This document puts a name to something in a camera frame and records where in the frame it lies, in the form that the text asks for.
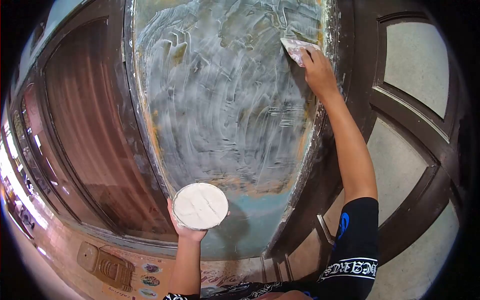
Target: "wall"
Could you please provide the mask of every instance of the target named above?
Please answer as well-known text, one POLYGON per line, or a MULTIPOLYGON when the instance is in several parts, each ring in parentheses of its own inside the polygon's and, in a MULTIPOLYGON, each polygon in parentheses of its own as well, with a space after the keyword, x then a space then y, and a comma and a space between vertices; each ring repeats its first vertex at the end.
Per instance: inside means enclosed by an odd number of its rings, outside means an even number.
POLYGON ((136 3, 132 41, 164 193, 216 185, 232 213, 205 237, 203 257, 261 255, 291 200, 316 109, 280 38, 321 44, 321 8, 293 0, 175 3, 157 6, 148 22, 152 3, 136 3))

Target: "round container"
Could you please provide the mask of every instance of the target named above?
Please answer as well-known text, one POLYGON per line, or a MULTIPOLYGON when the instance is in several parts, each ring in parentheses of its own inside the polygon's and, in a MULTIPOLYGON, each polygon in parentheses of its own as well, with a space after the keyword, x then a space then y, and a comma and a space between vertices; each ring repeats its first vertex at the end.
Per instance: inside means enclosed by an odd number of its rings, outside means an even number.
POLYGON ((179 225, 195 230, 217 226, 228 213, 228 201, 218 187, 192 183, 180 189, 172 200, 172 214, 179 225))

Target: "poster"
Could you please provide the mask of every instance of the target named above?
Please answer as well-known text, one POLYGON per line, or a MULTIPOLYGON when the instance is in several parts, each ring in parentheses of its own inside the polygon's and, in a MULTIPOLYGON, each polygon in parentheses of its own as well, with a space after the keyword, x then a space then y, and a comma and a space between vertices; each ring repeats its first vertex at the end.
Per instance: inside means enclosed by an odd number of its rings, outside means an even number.
POLYGON ((112 247, 102 249, 135 265, 131 292, 124 292, 103 284, 102 293, 109 299, 149 300, 163 299, 166 296, 174 260, 136 254, 112 247))

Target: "frosted glass panel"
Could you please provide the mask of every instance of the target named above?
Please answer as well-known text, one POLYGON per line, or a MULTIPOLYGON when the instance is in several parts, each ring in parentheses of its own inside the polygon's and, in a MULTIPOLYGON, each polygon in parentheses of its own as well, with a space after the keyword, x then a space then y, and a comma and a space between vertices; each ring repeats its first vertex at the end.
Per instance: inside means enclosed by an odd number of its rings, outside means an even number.
POLYGON ((418 240, 378 268, 367 300, 421 299, 442 269, 458 227, 450 202, 418 240))
POLYGON ((390 125, 377 119, 367 143, 378 188, 378 225, 402 204, 427 163, 390 125))
POLYGON ((443 118, 448 77, 447 49, 435 26, 409 22, 387 27, 386 83, 412 95, 443 118))

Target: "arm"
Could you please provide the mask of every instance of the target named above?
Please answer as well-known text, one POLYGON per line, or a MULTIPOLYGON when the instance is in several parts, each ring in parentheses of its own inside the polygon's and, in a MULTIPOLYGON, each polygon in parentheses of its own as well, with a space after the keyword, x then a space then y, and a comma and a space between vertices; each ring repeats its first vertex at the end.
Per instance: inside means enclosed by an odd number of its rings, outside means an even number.
POLYGON ((332 124, 345 189, 344 204, 361 197, 378 200, 375 172, 367 145, 338 92, 330 61, 313 47, 301 49, 301 52, 306 69, 305 80, 324 105, 332 124))
POLYGON ((179 235, 175 266, 168 283, 168 292, 180 295, 200 294, 200 242, 207 233, 186 227, 179 227, 172 216, 172 201, 167 199, 168 212, 179 235))

